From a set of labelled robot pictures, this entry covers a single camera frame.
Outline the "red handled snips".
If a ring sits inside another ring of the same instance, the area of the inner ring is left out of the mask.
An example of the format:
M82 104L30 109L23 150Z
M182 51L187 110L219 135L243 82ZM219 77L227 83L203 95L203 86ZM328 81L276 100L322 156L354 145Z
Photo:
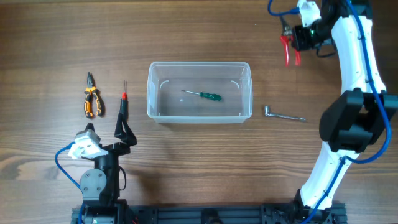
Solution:
M279 40L282 43L284 50L284 63L285 66L288 67L290 60L289 43L294 41L293 29L288 25L287 21L282 16L279 16L279 19L282 24L282 33L279 37Z

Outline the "green handled screwdriver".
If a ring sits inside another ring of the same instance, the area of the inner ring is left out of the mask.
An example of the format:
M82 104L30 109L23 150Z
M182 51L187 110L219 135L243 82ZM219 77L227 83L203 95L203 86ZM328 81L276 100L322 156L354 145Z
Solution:
M213 101L221 101L222 100L222 96L217 95L215 93L194 92L194 91L188 91L188 90L182 90L182 92L198 95L199 97L206 98L208 100L213 100Z

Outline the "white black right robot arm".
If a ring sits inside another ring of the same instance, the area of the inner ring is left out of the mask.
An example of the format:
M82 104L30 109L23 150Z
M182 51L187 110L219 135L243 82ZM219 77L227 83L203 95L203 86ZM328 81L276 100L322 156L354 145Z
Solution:
M351 164L367 164L384 154L397 95L387 93L377 68L369 1L323 1L320 7L299 1L296 11L302 25L292 31L292 47L300 52L330 41L341 70L341 95L320 119L320 155L292 204L293 218L307 223L325 219Z

